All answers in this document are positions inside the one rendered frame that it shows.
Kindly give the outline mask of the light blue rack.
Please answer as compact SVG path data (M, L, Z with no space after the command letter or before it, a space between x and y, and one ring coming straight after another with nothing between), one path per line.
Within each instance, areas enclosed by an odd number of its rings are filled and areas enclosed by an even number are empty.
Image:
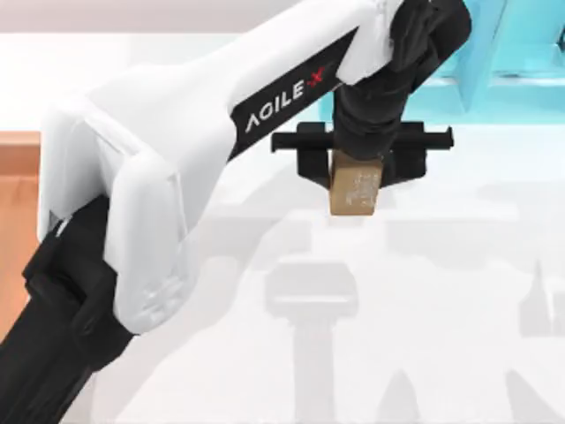
M470 39L410 98L428 124L565 125L565 0L463 0Z

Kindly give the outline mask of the salmon shallow box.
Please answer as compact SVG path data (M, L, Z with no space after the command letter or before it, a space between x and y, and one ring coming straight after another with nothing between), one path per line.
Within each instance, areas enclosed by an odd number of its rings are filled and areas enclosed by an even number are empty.
M0 130L0 341L27 303L22 271L37 247L40 134Z

